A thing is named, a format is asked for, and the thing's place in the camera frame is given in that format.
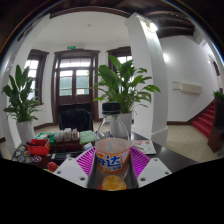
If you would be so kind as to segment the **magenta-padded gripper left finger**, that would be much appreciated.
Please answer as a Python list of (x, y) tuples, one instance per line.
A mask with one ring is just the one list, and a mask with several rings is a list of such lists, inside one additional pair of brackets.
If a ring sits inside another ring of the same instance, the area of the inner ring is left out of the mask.
[(95, 148), (81, 153), (76, 158), (67, 158), (53, 174), (80, 187), (97, 189), (99, 175), (97, 174)]

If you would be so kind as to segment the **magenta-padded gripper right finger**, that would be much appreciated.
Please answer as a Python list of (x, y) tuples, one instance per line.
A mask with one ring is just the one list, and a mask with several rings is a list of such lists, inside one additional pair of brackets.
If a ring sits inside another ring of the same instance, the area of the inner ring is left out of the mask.
[(170, 174), (159, 158), (149, 158), (138, 149), (130, 149), (129, 189), (144, 187)]

